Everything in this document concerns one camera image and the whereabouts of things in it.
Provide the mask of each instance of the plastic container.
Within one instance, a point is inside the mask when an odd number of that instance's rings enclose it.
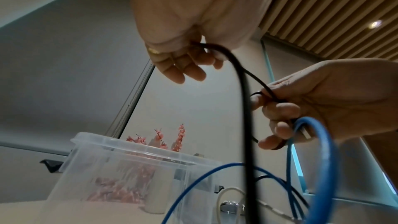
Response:
[[[187,186],[221,165],[91,133],[78,133],[72,142],[37,224],[158,224]],[[167,223],[210,224],[216,186],[217,174],[195,186]]]

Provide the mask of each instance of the ceiling light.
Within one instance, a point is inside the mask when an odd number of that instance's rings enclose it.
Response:
[[[372,23],[369,24],[369,29],[374,29],[377,28],[381,25],[381,20],[376,20],[373,21]]]

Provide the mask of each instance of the ceiling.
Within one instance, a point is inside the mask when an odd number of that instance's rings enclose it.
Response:
[[[398,61],[398,0],[273,0],[260,28],[324,59]]]

